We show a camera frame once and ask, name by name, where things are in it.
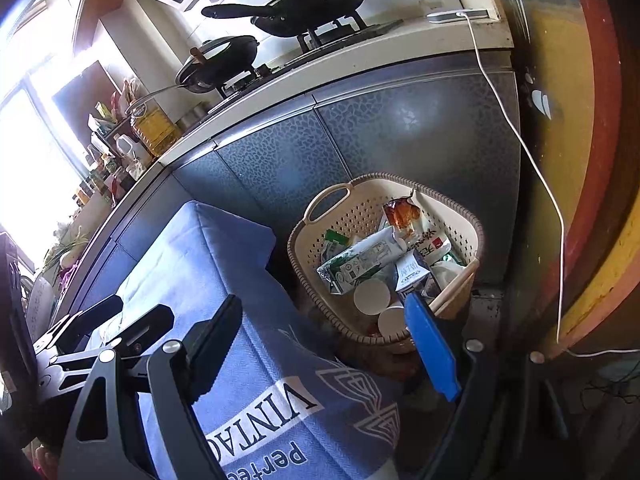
blue gripper pad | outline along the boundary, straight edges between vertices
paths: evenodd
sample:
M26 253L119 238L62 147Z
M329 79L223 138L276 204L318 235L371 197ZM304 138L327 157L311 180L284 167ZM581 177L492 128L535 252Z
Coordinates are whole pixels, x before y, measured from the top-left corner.
M436 325L436 319L416 292L404 302L404 320L436 391L449 402L458 398L462 387L456 377L456 359Z

kitchen counter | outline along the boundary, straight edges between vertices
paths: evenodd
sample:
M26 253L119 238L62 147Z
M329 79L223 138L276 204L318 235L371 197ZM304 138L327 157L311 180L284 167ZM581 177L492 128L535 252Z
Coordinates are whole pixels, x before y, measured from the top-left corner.
M136 202L140 199L142 194L149 188L152 182L162 173L162 164L155 162L151 167L145 171L140 179L134 184L129 192L123 197L118 205L111 211L110 215L102 224L102 227L98 229L95 235L92 237L89 245L85 249L78 269L76 270L73 279L69 283L68 289L65 291L62 300L56 308L53 322L57 322L71 309L78 291L85 278L89 274L94 262L102 252L105 244L109 240L111 234L117 225L122 221L125 215L133 208Z
M512 48L513 38L499 0L461 0L467 9L489 9L473 20L480 49ZM338 50L278 77L205 121L169 149L159 161L167 166L189 150L258 112L338 79L421 57L473 50L466 21L435 24L410 20L391 32Z

yellow oil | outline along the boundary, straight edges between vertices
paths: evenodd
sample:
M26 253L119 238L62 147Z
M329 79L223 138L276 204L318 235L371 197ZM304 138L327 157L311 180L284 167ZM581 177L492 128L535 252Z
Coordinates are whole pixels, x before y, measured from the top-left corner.
M134 110L131 126L154 156L161 156L182 135L162 108L154 102L141 105Z

wire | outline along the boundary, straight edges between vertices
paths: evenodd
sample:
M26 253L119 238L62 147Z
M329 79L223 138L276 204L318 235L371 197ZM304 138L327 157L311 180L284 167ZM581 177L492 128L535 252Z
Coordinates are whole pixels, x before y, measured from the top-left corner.
M640 366L640 360L636 361L636 364L634 365L634 367L631 368L631 370L624 377L622 377L621 379L618 379L617 381L607 381L607 384L605 384L604 386L598 386L597 384L594 384L593 381L589 381L587 385L580 391L580 403L582 405L582 409L585 412L588 411L587 407L584 405L584 393L588 391L593 391L593 390L597 390L600 393L614 397L616 399L622 399L625 402L625 404L633 404L634 402L637 402L638 400L640 400L640 395L638 394L621 394L620 392L612 391L612 388L616 386L620 388L620 386L623 386L624 384L629 384L634 379L637 379L638 377L640 377L640 374L634 375L635 371L638 370L639 366Z
M480 72L482 72L482 75L484 76L487 83L491 87L491 90L494 92L495 98L498 101L498 104L500 105L500 110L502 111L504 118L506 119L507 123L509 123L509 126L511 127L511 129L513 130L513 133L515 134L518 141L520 142L520 145L522 146L522 149L526 153L527 158L529 159L531 165L533 166L533 169L536 171L536 174L540 179L542 186L545 188L546 193L549 195L549 198L551 199L551 202L554 205L554 209L556 210L556 214L558 215L558 219L560 221L560 269L559 269L560 280L559 280L559 291L558 291L558 319L556 323L556 344L559 345L560 344L560 323L562 322L562 298L564 297L564 219L562 218L562 212L560 211L560 207L558 205L558 202L556 201L556 197L551 192L551 188L549 187L549 184L546 182L545 177L542 176L542 172L540 171L540 168L536 164L536 161L533 159L531 152L529 151L527 145L524 143L524 140L520 136L518 129L511 122L511 119L507 114L507 110L505 110L504 104L502 103L502 99L500 99L500 96L498 95L498 91L495 89L494 83L491 81L487 72L484 70L484 66L482 65L482 61L480 59L480 50L478 49L478 43L476 42L476 35L474 34L473 27L471 26L471 20L469 19L469 16L463 10L459 10L458 12L456 12L456 16L466 19L466 24L469 26L469 32L471 32L471 39L474 42L474 50L476 51L476 59L478 60L478 66L480 67ZM603 354L631 354L635 352L640 352L640 348L629 349L629 350L602 350L600 352L594 352L592 354L577 354L575 352L572 352L568 348L563 349L563 351L569 355L572 355L573 357L596 357Z

gas stove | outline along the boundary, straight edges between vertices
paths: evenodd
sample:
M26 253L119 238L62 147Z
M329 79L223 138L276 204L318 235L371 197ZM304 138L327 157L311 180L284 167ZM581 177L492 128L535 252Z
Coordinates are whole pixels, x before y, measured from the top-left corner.
M334 27L321 34L316 31L308 31L298 36L300 44L300 55L293 60L281 66L270 68L267 65L260 65L252 69L244 77L234 81L231 84L219 88L218 91L222 95L223 100L214 106L209 114L198 123L194 124L190 130L193 130L203 122L210 119L213 115L220 113L229 105L235 103L245 95L260 88L274 78L280 77L299 66L309 63L319 57L326 56L332 52L336 52L342 48L360 43L361 41L377 38L383 34L396 28L402 23L402 20L394 22L382 23L379 25L366 25L362 18L354 13L353 18L357 30L349 23L341 23L336 20L333 22Z

